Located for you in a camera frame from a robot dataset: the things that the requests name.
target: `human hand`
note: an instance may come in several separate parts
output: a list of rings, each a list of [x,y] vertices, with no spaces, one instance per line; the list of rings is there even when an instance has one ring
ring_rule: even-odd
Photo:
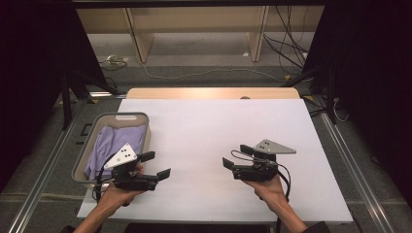
[[[136,171],[138,175],[143,175],[143,166],[141,164],[136,165]],[[99,208],[106,213],[107,217],[112,216],[120,206],[128,205],[134,200],[134,197],[145,191],[127,191],[116,188],[113,183],[109,183],[106,191],[103,193],[96,208]]]
[[[263,199],[269,210],[278,216],[290,232],[303,232],[307,229],[305,223],[289,205],[279,175],[264,183],[243,182],[255,189],[255,194]]]
[[[276,213],[279,205],[288,202],[279,175],[264,183],[243,182],[255,189],[255,194],[267,204],[272,212]]]
[[[138,164],[136,170],[139,175],[143,175],[143,166]],[[97,206],[88,214],[86,219],[76,229],[76,233],[96,232],[103,221],[112,216],[118,208],[124,204],[129,204],[134,197],[145,191],[126,191],[116,188],[114,183],[109,183]]]

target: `metal rail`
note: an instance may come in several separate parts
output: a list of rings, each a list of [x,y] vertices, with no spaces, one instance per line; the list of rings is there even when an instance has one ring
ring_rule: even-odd
[[[67,141],[73,132],[74,125],[77,119],[79,118],[79,115],[82,112],[85,105],[86,100],[79,100],[76,104],[73,120],[70,122],[68,127],[61,133],[60,137],[58,138],[58,141],[55,144],[48,161],[43,167],[42,172],[40,173],[37,181],[33,185],[33,188],[31,189],[24,203],[17,212],[15,219],[13,220],[8,231],[9,233],[24,231],[28,221],[30,220],[37,206],[37,203],[40,200],[40,197],[44,189],[46,188],[49,182],[52,172],[54,171],[55,165],[57,164],[60,156],[64,151],[64,148],[66,147]]]
[[[325,105],[322,99],[318,98],[317,101],[318,103]],[[359,167],[345,140],[340,134],[337,125],[332,124],[327,114],[322,114],[322,119],[325,123],[327,131],[330,134],[330,137],[333,139],[334,144],[336,144],[343,162],[345,163],[346,168],[348,169],[348,172],[352,180],[354,181],[355,186],[357,187],[366,208],[369,210],[370,216],[375,222],[377,229],[379,230],[379,232],[395,232],[388,219],[387,214],[379,203],[378,198],[376,197],[375,193],[364,177],[361,168]]]

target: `white tabletop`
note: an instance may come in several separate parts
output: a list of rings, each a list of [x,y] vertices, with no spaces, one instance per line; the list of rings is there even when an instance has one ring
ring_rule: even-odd
[[[292,176],[291,205],[306,222],[347,223],[352,218],[302,100],[122,100],[119,112],[143,112],[152,132],[153,175],[171,168],[155,191],[120,208],[111,218],[142,222],[264,223],[276,220],[251,187],[233,179],[222,157],[241,144],[268,139],[295,149],[278,162]],[[87,191],[78,217],[95,201]]]

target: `folded fabric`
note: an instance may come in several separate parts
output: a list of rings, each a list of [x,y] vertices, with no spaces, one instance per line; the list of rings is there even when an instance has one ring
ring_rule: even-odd
[[[88,158],[85,174],[90,181],[96,180],[106,159],[118,152],[126,143],[130,144],[136,153],[141,151],[147,125],[136,127],[112,128],[104,126],[97,135],[93,151]],[[103,172],[103,178],[111,177],[112,169]]]

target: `wire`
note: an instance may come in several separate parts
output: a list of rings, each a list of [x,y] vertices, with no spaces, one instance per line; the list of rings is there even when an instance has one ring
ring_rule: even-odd
[[[321,108],[319,110],[309,112],[309,115],[310,117],[314,117],[314,116],[317,116],[318,114],[325,113],[325,112],[327,112],[327,108]]]
[[[349,118],[349,115],[346,115],[345,118],[341,118],[341,117],[337,114],[337,112],[336,112],[336,105],[337,105],[338,102],[339,102],[339,101],[335,101],[335,103],[333,104],[333,112],[335,113],[337,119],[339,119],[339,120],[342,121],[342,122],[345,122],[345,121]]]
[[[238,152],[238,153],[243,154],[245,156],[251,157],[252,159],[247,159],[247,158],[236,156],[236,155],[233,154],[234,152]],[[264,162],[264,163],[266,163],[265,159],[253,157],[253,156],[251,156],[249,154],[246,154],[246,153],[244,153],[242,151],[239,151],[239,150],[232,150],[230,153],[233,157],[238,158],[238,159],[242,159],[242,160],[246,160],[246,161],[252,161],[252,162]]]
[[[291,187],[292,187],[292,180],[291,180],[291,174],[289,173],[289,170],[282,164],[278,164],[279,166],[283,167],[287,173],[288,173],[288,177],[289,177],[289,181],[286,179],[286,177],[278,170],[278,175],[282,178],[282,180],[284,180],[284,182],[286,183],[287,186],[287,190],[286,190],[286,200],[289,202],[289,194],[291,193]],[[276,220],[276,233],[280,233],[281,232],[281,226],[282,226],[282,221],[279,219],[279,217]]]
[[[270,44],[269,39],[268,39],[268,36],[266,36],[266,34],[263,34],[263,38],[264,38],[264,40],[267,42],[267,44],[269,45],[269,47],[270,47],[271,49],[273,49],[274,51],[276,51],[280,56],[283,56],[285,59],[287,59],[290,63],[294,64],[295,66],[297,66],[297,67],[299,67],[299,68],[303,68],[301,65],[297,64],[296,62],[294,62],[293,60],[291,60],[289,57],[285,56],[285,55],[281,52],[282,47],[278,50],[278,49],[276,49],[272,44]],[[281,62],[281,60],[280,60],[280,56],[279,56],[279,63],[280,63],[280,65],[281,65],[281,67],[282,67],[282,62]]]
[[[298,43],[298,42],[301,42],[302,39],[303,39],[303,34],[305,33],[306,16],[307,16],[307,14],[308,14],[308,11],[309,11],[309,6],[306,6],[305,15],[303,16],[302,34],[300,34],[300,39],[296,41],[297,43]]]
[[[114,88],[114,89],[118,89],[118,85],[116,84],[116,82],[115,82],[112,78],[106,77],[106,80],[110,80],[110,81],[112,82],[112,84],[113,84],[113,88]]]
[[[283,24],[284,27],[285,27],[284,41],[285,41],[285,39],[286,39],[286,36],[288,35],[289,38],[290,38],[291,41],[292,41],[293,48],[296,47],[296,48],[300,48],[300,49],[303,49],[303,50],[304,50],[304,48],[303,48],[302,46],[300,46],[300,45],[294,40],[294,38],[293,38],[293,36],[292,36],[292,33],[291,33],[291,28],[292,28],[292,27],[291,27],[292,7],[291,7],[291,6],[288,6],[288,23],[285,23],[285,21],[284,21],[282,15],[280,14],[279,9],[278,9],[277,6],[275,7],[275,9],[276,9],[276,12],[277,12],[278,15],[279,15],[279,18],[280,18],[281,21],[282,21],[282,24]],[[303,58],[303,60],[305,60],[303,54],[300,52],[300,50],[298,50],[298,52],[297,52],[295,49],[293,49],[293,50],[294,50],[294,52],[295,52],[295,54],[296,54],[297,59],[299,60],[299,63],[301,64],[301,66],[303,66],[303,62],[300,60],[301,58]]]
[[[109,57],[109,56],[110,56],[110,53],[112,52],[112,49],[110,48],[109,44],[100,45],[100,46],[98,46],[98,48],[102,48],[103,46],[106,46],[107,48],[109,48],[109,52],[107,52],[107,53],[108,53],[108,54],[107,54],[107,57]],[[106,60],[107,60],[107,58],[104,59],[103,61],[99,61],[99,60],[98,60],[98,62],[99,62],[99,63],[104,63],[104,62],[106,62]]]
[[[276,40],[276,39],[273,39],[273,38],[267,36],[266,34],[263,34],[263,36],[266,37],[266,39],[268,39],[269,41],[273,41],[273,42],[276,42],[276,43],[279,43],[279,44],[283,44],[284,46],[293,47],[293,48],[295,48],[295,49],[298,49],[298,50],[301,50],[301,51],[304,51],[304,52],[308,52],[308,50],[305,50],[305,49],[302,49],[302,48],[298,48],[298,47],[293,46],[293,45],[291,45],[291,44],[288,44],[288,43],[286,43],[286,42],[278,41],[278,40]]]
[[[106,63],[106,62],[109,62],[110,64],[116,64],[116,68],[113,68],[113,69],[107,68],[107,67],[109,67],[109,66],[103,66],[103,65],[101,65],[100,68],[102,68],[103,70],[106,70],[106,71],[117,71],[117,70],[119,70],[119,69],[121,69],[121,68],[123,68],[123,67],[125,67],[125,66],[127,65],[126,59],[124,59],[124,58],[118,58],[118,57],[115,56],[115,55],[110,55],[110,56],[108,56],[107,59],[106,59],[105,61],[103,61],[103,62],[100,62],[100,64],[104,64],[104,63]]]
[[[140,63],[140,64],[141,64],[142,67],[145,69],[145,73],[146,73],[146,75],[147,75],[149,78],[159,79],[159,80],[179,80],[179,79],[187,78],[187,77],[191,77],[191,76],[203,76],[203,75],[206,75],[206,74],[209,74],[209,73],[213,73],[213,72],[242,71],[242,72],[252,72],[252,73],[260,74],[260,75],[269,77],[270,79],[276,80],[276,81],[278,81],[278,82],[283,82],[283,83],[286,82],[286,81],[284,81],[284,80],[282,80],[282,79],[279,79],[279,78],[270,76],[270,75],[265,74],[265,73],[263,73],[263,72],[254,71],[254,70],[249,70],[249,69],[214,69],[214,70],[209,70],[209,71],[205,71],[205,72],[202,72],[202,73],[194,73],[194,74],[182,75],[182,76],[177,76],[177,77],[162,77],[162,76],[150,75],[149,72],[148,72],[148,69],[147,69],[146,65],[143,64],[143,63]]]
[[[103,182],[110,180],[110,179],[102,180],[103,171],[105,170],[105,169],[104,169],[104,165],[106,165],[106,163],[108,163],[109,160],[112,159],[113,156],[115,156],[115,154],[116,154],[116,153],[111,154],[111,155],[106,159],[106,161],[103,163],[103,165],[102,165],[102,167],[101,167],[101,169],[100,169],[100,171],[99,171],[99,175],[97,176],[96,185],[93,187],[93,191],[92,191],[92,193],[91,193],[92,198],[93,198],[94,200],[96,200],[97,202],[100,201],[101,194],[104,192],[104,191],[101,190]]]
[[[358,227],[358,230],[360,231],[360,233],[363,233],[363,230],[361,229],[361,225],[358,222],[357,218],[355,217],[354,211],[352,211],[352,209],[349,207],[349,205],[347,205],[347,206],[348,206],[349,212],[351,213],[352,218],[354,219],[355,224]]]

